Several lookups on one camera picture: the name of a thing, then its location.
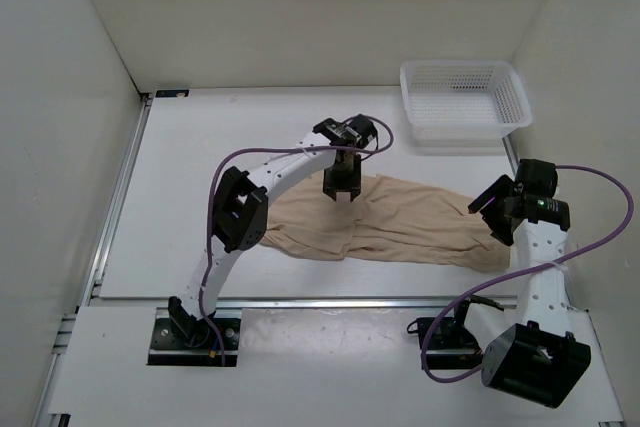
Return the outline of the beige trousers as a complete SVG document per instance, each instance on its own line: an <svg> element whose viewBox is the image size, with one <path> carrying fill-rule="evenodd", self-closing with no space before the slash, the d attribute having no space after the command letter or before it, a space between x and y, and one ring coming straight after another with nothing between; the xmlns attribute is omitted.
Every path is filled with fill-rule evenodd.
<svg viewBox="0 0 640 427"><path fill-rule="evenodd" d="M342 261L450 265L504 272L510 250L468 211L470 198L385 175L365 176L355 199L331 199L316 173L269 208L265 247L287 255Z"/></svg>

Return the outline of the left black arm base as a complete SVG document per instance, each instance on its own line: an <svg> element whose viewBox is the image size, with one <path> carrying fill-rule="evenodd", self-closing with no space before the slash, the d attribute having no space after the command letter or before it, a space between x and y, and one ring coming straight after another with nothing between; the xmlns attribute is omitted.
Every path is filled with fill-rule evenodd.
<svg viewBox="0 0 640 427"><path fill-rule="evenodd" d="M241 337L241 312L222 311L211 316L223 341L206 323L200 322L195 336L188 340L172 322L166 310L158 310L149 342L150 366L236 367Z"/></svg>

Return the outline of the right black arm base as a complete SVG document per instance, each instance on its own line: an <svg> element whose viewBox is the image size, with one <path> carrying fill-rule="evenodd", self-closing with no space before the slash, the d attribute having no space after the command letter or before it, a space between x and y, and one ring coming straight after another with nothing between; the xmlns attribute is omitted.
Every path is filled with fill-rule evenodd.
<svg viewBox="0 0 640 427"><path fill-rule="evenodd" d="M476 298L463 301L436 327L427 347L427 363L432 370L466 370L482 362L482 348L464 327L469 306Z"/></svg>

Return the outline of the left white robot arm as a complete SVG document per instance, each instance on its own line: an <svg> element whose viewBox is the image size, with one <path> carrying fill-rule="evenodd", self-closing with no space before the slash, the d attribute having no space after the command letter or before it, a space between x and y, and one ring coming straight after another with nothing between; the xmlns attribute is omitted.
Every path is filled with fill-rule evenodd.
<svg viewBox="0 0 640 427"><path fill-rule="evenodd" d="M212 315L230 271L239 256L257 245L267 231L269 207L289 189L317 172L322 192L336 200L355 199L361 191L361 156L371 154L378 140L374 120L359 114L345 121L327 118L290 149L256 148L271 157L249 170L231 166L250 148L228 155L218 166L210 187L206 243L186 290L168 301L172 333L196 348L221 336Z"/></svg>

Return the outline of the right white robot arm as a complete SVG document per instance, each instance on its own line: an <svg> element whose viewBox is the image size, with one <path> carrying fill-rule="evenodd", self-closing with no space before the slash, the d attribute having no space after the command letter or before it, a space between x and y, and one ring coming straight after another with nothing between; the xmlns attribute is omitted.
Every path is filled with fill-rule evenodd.
<svg viewBox="0 0 640 427"><path fill-rule="evenodd" d="M554 164L524 159L513 178L500 177L469 206L518 264L531 268L517 306L506 311L473 295L456 308L449 334L460 346L478 344L484 386L548 408L559 407L585 373L591 349L575 339L561 270L570 227L566 202L555 199Z"/></svg>

